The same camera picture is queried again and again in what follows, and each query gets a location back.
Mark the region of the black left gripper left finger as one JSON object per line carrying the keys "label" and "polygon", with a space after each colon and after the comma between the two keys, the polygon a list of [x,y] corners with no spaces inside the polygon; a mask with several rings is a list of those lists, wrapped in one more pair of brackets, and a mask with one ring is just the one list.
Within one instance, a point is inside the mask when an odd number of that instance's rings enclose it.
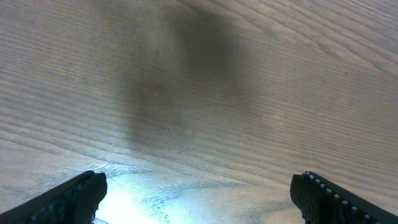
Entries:
{"label": "black left gripper left finger", "polygon": [[106,174],[86,171],[1,214],[2,224],[91,224],[107,194]]}

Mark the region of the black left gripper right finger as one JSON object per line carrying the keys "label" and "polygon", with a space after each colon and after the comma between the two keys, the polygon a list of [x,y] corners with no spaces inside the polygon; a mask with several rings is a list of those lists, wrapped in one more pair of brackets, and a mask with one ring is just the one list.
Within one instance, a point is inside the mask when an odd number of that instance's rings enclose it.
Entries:
{"label": "black left gripper right finger", "polygon": [[397,215],[314,172],[292,176],[290,197],[305,224],[397,224]]}

